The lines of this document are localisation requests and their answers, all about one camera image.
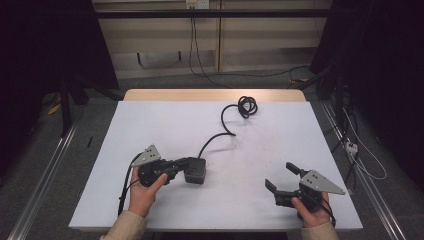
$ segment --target beige sleeve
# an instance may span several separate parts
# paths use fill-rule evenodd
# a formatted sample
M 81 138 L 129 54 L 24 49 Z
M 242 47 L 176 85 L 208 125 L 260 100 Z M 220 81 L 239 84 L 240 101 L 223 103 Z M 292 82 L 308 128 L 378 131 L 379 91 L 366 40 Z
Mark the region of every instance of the beige sleeve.
M 302 233 L 303 240 L 338 240 L 336 230 L 334 230 L 333 225 L 328 222 L 322 225 L 313 227 L 313 228 L 302 228 L 300 230 Z
M 146 230 L 147 221 L 130 211 L 123 211 L 106 236 L 101 240 L 141 239 Z

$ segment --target gray bracket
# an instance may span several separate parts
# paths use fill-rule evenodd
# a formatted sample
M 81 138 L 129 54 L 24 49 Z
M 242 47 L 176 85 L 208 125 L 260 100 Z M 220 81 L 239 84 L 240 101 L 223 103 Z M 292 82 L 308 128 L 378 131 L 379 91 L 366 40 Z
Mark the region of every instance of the gray bracket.
M 154 162 L 157 160 L 160 160 L 160 154 L 158 150 L 156 149 L 155 145 L 150 145 L 144 152 L 138 156 L 138 158 L 134 161 L 132 164 L 132 167 L 137 167 L 140 165 L 144 165 L 150 162 Z
M 318 192 L 329 192 L 344 195 L 345 191 L 315 170 L 309 171 L 300 184 Z

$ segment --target metal rail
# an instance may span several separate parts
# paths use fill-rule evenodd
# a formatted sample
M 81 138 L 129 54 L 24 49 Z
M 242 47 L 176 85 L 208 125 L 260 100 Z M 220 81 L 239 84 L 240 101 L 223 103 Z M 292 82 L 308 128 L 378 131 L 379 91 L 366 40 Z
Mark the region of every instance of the metal rail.
M 43 176 L 41 177 L 37 187 L 31 195 L 31 198 L 19 216 L 15 226 L 12 229 L 12 232 L 7 238 L 8 240 L 23 240 L 28 235 L 32 223 L 34 222 L 35 217 L 37 216 L 37 213 L 40 210 L 43 200 L 49 190 L 49 187 L 53 182 L 54 176 L 59 169 L 60 163 L 65 156 L 66 150 L 72 141 L 77 124 L 81 120 L 82 115 L 83 113 L 76 117 L 68 133 L 60 139 L 58 146 L 56 147 L 56 150 L 43 173 Z
M 360 14 L 356 10 L 331 9 L 177 9 L 177 10 L 96 10 L 88 11 L 40 11 L 34 13 L 43 17 L 72 18 L 348 18 Z

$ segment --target table surface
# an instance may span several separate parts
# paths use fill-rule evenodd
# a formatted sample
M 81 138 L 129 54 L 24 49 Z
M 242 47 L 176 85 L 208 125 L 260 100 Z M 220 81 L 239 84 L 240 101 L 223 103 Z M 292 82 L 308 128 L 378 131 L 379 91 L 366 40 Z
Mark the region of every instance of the table surface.
M 287 96 L 299 93 L 296 100 Z M 202 101 L 192 101 L 195 94 Z M 317 170 L 346 191 L 313 110 L 300 91 L 130 90 L 118 104 L 69 226 L 84 231 L 110 228 L 131 159 L 152 143 L 166 160 L 197 156 L 211 136 L 224 132 L 222 109 L 243 95 L 257 100 L 258 112 L 243 119 L 236 108 L 227 109 L 224 121 L 237 136 L 216 138 L 205 149 L 203 185 L 186 183 L 184 174 L 179 173 L 158 192 L 148 216 L 149 230 L 298 229 L 302 222 L 296 210 L 276 206 L 273 194 L 264 186 L 267 178 L 279 190 L 299 188 L 299 177 L 285 168 L 288 161 L 305 170 Z M 336 229 L 362 228 L 348 194 L 331 194 L 330 201 Z
M 254 96 L 258 102 L 304 102 L 296 89 L 131 89 L 124 101 L 237 101 Z

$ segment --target human hand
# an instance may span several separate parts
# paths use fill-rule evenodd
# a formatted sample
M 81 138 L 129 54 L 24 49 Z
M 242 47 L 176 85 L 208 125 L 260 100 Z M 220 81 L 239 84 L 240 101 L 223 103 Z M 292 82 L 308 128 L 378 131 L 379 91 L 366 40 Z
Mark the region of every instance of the human hand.
M 156 193 L 159 189 L 165 184 L 168 175 L 162 174 L 150 187 L 144 187 L 141 185 L 138 177 L 138 168 L 133 168 L 131 183 L 136 181 L 130 187 L 130 206 L 128 211 L 133 212 L 142 216 L 143 218 L 147 217 L 149 214 L 150 208 L 155 202 Z
M 323 200 L 321 204 L 325 208 L 330 209 L 330 206 L 328 205 L 328 193 L 323 192 L 322 198 L 325 201 Z M 309 210 L 305 207 L 305 205 L 303 205 L 299 198 L 294 197 L 291 199 L 291 202 L 293 203 L 293 206 L 297 209 L 299 214 L 302 216 L 305 228 L 316 227 L 324 223 L 330 222 L 330 215 L 328 215 L 328 213 L 326 213 L 322 208 L 316 207 L 314 211 L 309 212 Z

